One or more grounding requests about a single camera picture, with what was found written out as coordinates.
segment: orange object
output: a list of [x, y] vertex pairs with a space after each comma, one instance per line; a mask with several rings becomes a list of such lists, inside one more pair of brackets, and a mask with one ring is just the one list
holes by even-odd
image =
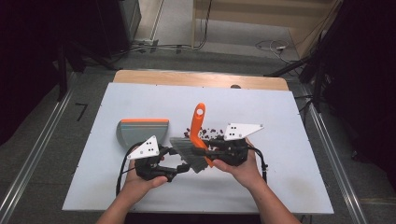
[[[191, 132], [190, 132], [190, 140], [191, 142], [199, 148], [204, 148], [208, 150], [207, 146], [205, 145], [204, 141], [199, 137], [199, 132], [201, 131], [202, 124], [204, 123], [204, 116], [205, 116], [205, 104], [199, 103], [194, 110], [194, 115], [192, 116], [191, 121]], [[213, 167], [213, 162], [205, 157], [207, 164], [210, 167]]]

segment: floor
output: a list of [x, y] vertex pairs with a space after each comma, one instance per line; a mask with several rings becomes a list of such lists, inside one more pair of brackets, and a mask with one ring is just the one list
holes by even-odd
[[[153, 11], [151, 13], [142, 11], [143, 16], [150, 15], [151, 17], [151, 22], [147, 24], [150, 23], [153, 27], [157, 24], [156, 28], [148, 29], [148, 32], [142, 31], [141, 40], [159, 39], [160, 44], [189, 44], [191, 23], [187, 21], [189, 17], [187, 9], [190, 8], [190, 1], [164, 0], [154, 3], [151, 0], [141, 0], [140, 2], [142, 9], [151, 6]], [[186, 21], [175, 18], [176, 6], [186, 8], [179, 13], [179, 16], [184, 16]], [[232, 29], [238, 35], [229, 37], [225, 35], [225, 30], [213, 32], [216, 29]], [[290, 37], [284, 28], [255, 26], [248, 28], [225, 23], [223, 27], [220, 22], [216, 24], [211, 21], [208, 31], [206, 45], [199, 52], [183, 51], [176, 54], [170, 49], [159, 49], [153, 53], [132, 52], [119, 60], [117, 66], [125, 69], [211, 71], [249, 76], [261, 76], [285, 66], [285, 62], [276, 57], [271, 50], [260, 50], [255, 46], [261, 40], [288, 40]], [[282, 52], [281, 55], [282, 59], [298, 60], [292, 48], [288, 49], [288, 52]], [[309, 85], [299, 83], [296, 76], [300, 71], [301, 69], [297, 69], [282, 76], [288, 81], [290, 90], [295, 96], [304, 95], [305, 90], [311, 88]], [[111, 82], [114, 74], [115, 72], [107, 71], [101, 66], [91, 66], [84, 74], [73, 75], [76, 76], [76, 83], [70, 99], [66, 102], [61, 118], [57, 120], [57, 126], [52, 130], [29, 184], [25, 186], [8, 223], [93, 223], [101, 215], [100, 212], [63, 212], [62, 205], [106, 85]], [[52, 90], [26, 118], [14, 136], [0, 146], [1, 197], [8, 193], [10, 184], [19, 173], [32, 148], [35, 147], [37, 138], [40, 137], [47, 120], [56, 108], [57, 92], [57, 88]], [[81, 119], [78, 120], [81, 116], [81, 104], [88, 106]], [[302, 108], [305, 99], [296, 99], [296, 104]], [[325, 103], [322, 105], [322, 110], [322, 118], [327, 131], [332, 137], [337, 155], [366, 217], [366, 222], [361, 223], [394, 223], [396, 194], [387, 181], [385, 173], [371, 163], [353, 161], [351, 159], [353, 148], [348, 142], [342, 121], [332, 114]], [[330, 216], [313, 216], [313, 223], [359, 223], [354, 221], [349, 213], [340, 183], [335, 177], [334, 169], [323, 149], [321, 136], [318, 134], [317, 126], [310, 113], [306, 117], [306, 131], [335, 213]]]

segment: wooden board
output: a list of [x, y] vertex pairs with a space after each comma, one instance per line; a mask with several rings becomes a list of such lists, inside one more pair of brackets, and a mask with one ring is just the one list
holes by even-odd
[[[183, 137], [194, 108], [206, 105], [204, 129], [224, 130], [229, 122], [259, 123], [264, 130], [249, 137], [268, 163], [268, 182], [292, 213], [331, 214], [329, 196], [290, 91], [236, 90], [110, 83], [84, 148], [63, 210], [105, 210], [125, 149], [116, 126], [127, 118], [170, 120], [169, 137]], [[163, 166], [176, 167], [180, 157], [167, 156]], [[246, 189], [228, 174], [207, 168], [189, 171], [151, 190], [135, 212], [252, 214], [257, 207]]]
[[219, 73], [193, 73], [155, 70], [120, 70], [114, 82], [173, 86], [223, 87], [239, 85], [242, 89], [288, 91], [281, 77], [233, 76]]

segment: person's left hand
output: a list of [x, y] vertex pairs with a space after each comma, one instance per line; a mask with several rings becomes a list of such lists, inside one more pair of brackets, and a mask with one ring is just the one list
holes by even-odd
[[[134, 161], [130, 161], [129, 169], [134, 168]], [[149, 190], [157, 188], [168, 179], [165, 176], [158, 176], [151, 180], [144, 180], [136, 174], [136, 170], [133, 169], [127, 173], [125, 178], [124, 186], [120, 191], [122, 198], [128, 200], [131, 204], [139, 202]]]

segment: black curtain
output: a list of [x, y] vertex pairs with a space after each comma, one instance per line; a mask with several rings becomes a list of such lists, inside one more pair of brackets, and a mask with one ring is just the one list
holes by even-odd
[[51, 12], [39, 3], [0, 1], [0, 145], [59, 79]]
[[388, 173], [396, 189], [396, 6], [354, 4], [325, 57], [326, 100], [351, 128], [358, 153]]

